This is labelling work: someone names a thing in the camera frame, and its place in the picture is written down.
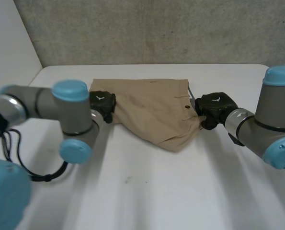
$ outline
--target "gray concrete wall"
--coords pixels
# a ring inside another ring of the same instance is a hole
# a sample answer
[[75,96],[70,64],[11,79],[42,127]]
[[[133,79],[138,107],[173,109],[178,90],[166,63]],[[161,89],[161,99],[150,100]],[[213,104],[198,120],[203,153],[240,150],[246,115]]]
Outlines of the gray concrete wall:
[[14,0],[42,65],[285,64],[285,0]]

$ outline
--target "cloth garment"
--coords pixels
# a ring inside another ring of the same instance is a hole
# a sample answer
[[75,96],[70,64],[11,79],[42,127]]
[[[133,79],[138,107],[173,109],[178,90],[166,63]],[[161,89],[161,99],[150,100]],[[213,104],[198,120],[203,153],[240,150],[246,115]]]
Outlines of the cloth garment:
[[198,133],[199,117],[188,96],[188,80],[94,79],[91,91],[116,95],[113,122],[166,150],[179,151]]

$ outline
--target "black cable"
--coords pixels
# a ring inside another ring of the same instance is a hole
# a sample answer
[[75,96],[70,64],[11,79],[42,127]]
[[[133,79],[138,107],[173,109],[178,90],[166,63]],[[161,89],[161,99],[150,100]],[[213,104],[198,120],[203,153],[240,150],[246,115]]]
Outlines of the black cable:
[[[18,158],[18,161],[20,163],[20,165],[22,166],[22,168],[24,168],[29,174],[30,174],[30,177],[32,179],[32,181],[35,181],[35,182],[49,182],[51,180],[54,180],[58,177],[60,177],[66,170],[67,168],[67,165],[68,163],[67,162],[63,162],[62,166],[53,174],[48,174],[48,175],[38,175],[36,173],[33,173],[31,172],[30,170],[28,170],[26,168],[26,166],[23,164],[22,160],[21,160],[21,157],[20,157],[20,144],[21,144],[21,139],[22,139],[22,136],[21,136],[21,133],[16,130],[16,129],[10,129],[9,131],[6,131],[4,132],[2,135],[1,135],[1,141],[2,141],[2,148],[3,148],[3,153],[4,153],[4,156],[6,158],[7,161],[10,161],[12,162],[11,160],[11,142],[12,142],[12,139],[11,139],[11,134],[10,132],[14,132],[16,133],[19,138],[18,138],[18,143],[17,143],[17,158]],[[9,144],[7,144],[7,139],[6,139],[6,136],[5,134],[7,134],[8,136],[8,139],[9,139]]]

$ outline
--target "gray robot arm segment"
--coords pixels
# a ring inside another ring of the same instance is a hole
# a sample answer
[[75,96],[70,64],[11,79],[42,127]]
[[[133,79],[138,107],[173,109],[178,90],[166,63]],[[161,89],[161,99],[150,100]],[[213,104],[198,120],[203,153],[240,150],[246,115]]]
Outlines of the gray robot arm segment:
[[53,89],[25,86],[4,88],[0,92],[0,121],[2,118],[7,125],[3,126],[4,130],[0,128],[0,133],[28,118],[58,120],[63,137],[65,141],[68,140],[61,144],[60,154],[65,154],[63,158],[69,163],[85,162],[76,161],[68,154],[81,150],[84,155],[85,150],[92,151],[103,122],[101,114],[90,109],[86,84],[77,80],[59,82]]

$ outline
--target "khaki pants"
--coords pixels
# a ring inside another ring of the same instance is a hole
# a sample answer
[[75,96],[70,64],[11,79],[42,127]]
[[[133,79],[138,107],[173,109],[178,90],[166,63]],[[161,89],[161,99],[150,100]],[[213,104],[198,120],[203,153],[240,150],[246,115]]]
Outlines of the khaki pants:
[[100,80],[91,91],[116,95],[114,122],[166,150],[181,150],[199,131],[188,80]]

